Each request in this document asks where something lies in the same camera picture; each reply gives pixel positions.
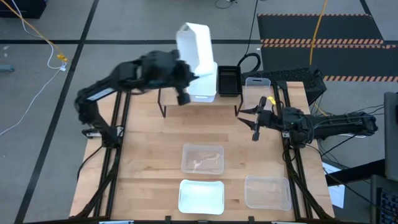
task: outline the plastic container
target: plastic container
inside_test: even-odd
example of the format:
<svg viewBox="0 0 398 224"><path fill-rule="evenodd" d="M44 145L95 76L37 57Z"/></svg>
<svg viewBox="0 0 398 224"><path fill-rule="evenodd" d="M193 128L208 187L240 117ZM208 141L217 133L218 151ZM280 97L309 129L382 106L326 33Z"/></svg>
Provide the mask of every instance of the plastic container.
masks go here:
<svg viewBox="0 0 398 224"><path fill-rule="evenodd" d="M224 184L182 180L178 209L182 213L221 215L224 212Z"/></svg>
<svg viewBox="0 0 398 224"><path fill-rule="evenodd" d="M213 62L213 72L201 75L190 82L187 93L193 102L211 103L217 94L217 63Z"/></svg>
<svg viewBox="0 0 398 224"><path fill-rule="evenodd" d="M241 67L218 67L218 94L220 96L238 96L242 93Z"/></svg>
<svg viewBox="0 0 398 224"><path fill-rule="evenodd" d="M184 144L181 170L194 174L222 174L224 172L224 147Z"/></svg>
<svg viewBox="0 0 398 224"><path fill-rule="evenodd" d="M249 208L288 211L292 207L289 181L249 175L244 182L244 201Z"/></svg>
<svg viewBox="0 0 398 224"><path fill-rule="evenodd" d="M196 76L213 71L210 29L206 25L186 22L175 35L180 59L189 64Z"/></svg>
<svg viewBox="0 0 398 224"><path fill-rule="evenodd" d="M270 95L271 81L268 78L247 78L244 86L244 108L251 109L257 106L262 96ZM265 110L270 110L272 104L267 100Z"/></svg>

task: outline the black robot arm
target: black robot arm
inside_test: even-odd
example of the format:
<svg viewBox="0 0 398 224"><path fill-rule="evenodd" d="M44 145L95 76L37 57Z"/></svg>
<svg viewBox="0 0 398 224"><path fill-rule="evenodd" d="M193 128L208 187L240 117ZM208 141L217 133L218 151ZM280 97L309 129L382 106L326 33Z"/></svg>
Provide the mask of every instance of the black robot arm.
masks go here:
<svg viewBox="0 0 398 224"><path fill-rule="evenodd" d="M178 52L153 51L137 60L123 62L116 66L111 74L95 84L80 90L75 100L79 120L93 126L102 136L104 147L116 147L119 144L118 131L110 127L100 115L97 101L115 91L149 90L174 87L178 93L179 105L190 102L185 88L195 80L189 66L178 60Z"/></svg>
<svg viewBox="0 0 398 224"><path fill-rule="evenodd" d="M281 131L289 139L293 148L303 148L313 139L324 139L338 134L356 134L371 136L377 131L376 119L365 112L354 112L334 116L312 116L303 111L286 107L281 116L264 110L267 98L262 97L259 105L253 109L241 110L241 113L256 114L256 121L239 118L253 131L253 141L259 139L259 128L266 127Z"/></svg>

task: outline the white cable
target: white cable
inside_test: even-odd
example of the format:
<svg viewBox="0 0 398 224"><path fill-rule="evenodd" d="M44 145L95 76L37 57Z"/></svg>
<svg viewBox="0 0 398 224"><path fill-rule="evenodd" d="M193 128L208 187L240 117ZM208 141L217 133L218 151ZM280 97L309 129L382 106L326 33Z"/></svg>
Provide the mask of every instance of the white cable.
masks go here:
<svg viewBox="0 0 398 224"><path fill-rule="evenodd" d="M353 137L353 134L339 134L339 136ZM354 138L366 138L366 136L355 136Z"/></svg>
<svg viewBox="0 0 398 224"><path fill-rule="evenodd" d="M14 1L14 0L11 0L11 1L12 1L12 3L14 4L15 8L17 9L19 15L22 17L22 13L20 12L20 10L19 10L17 4L15 3L15 1ZM28 30L26 30L25 22L24 22L23 20L21 20L21 22L22 22L22 26L23 26L25 32L27 32L28 34L30 34L30 35L32 35L32 36L34 36L34 37L38 37L38 38L42 39L41 36L32 34L32 33L30 33ZM64 66L64 63L62 63L62 65L61 65L60 67L57 67L57 68L51 67L51 66L50 66L50 61L51 61L52 55L54 54L54 47L53 47L53 45L51 45L51 44L49 44L49 46L51 47L51 55L50 55L50 57L49 57L49 60L47 61L47 66L48 66L48 68L51 68L51 69L60 69L60 68L62 68L62 67Z"/></svg>
<svg viewBox="0 0 398 224"><path fill-rule="evenodd" d="M25 115L26 115L27 112L30 110L30 107L32 106L32 104L33 104L33 102L36 100L36 98L43 92L44 88L45 88L45 87L58 75L58 73L59 73L60 71L61 71L61 69L59 69L59 70L56 72L56 74L55 74L47 83L45 83L44 86L42 87L42 89L33 97L33 100L30 102L29 106L27 107L27 109L26 109L24 115L22 115L22 117L20 118L20 120L19 120L16 124L14 124L13 126L11 126L11 127L7 128L7 129L5 129L4 131L2 131L2 132L0 133L0 136L2 136L4 133L8 132L8 131L11 130L12 128L15 128L16 126L18 126L19 123L21 123L21 121L24 119Z"/></svg>

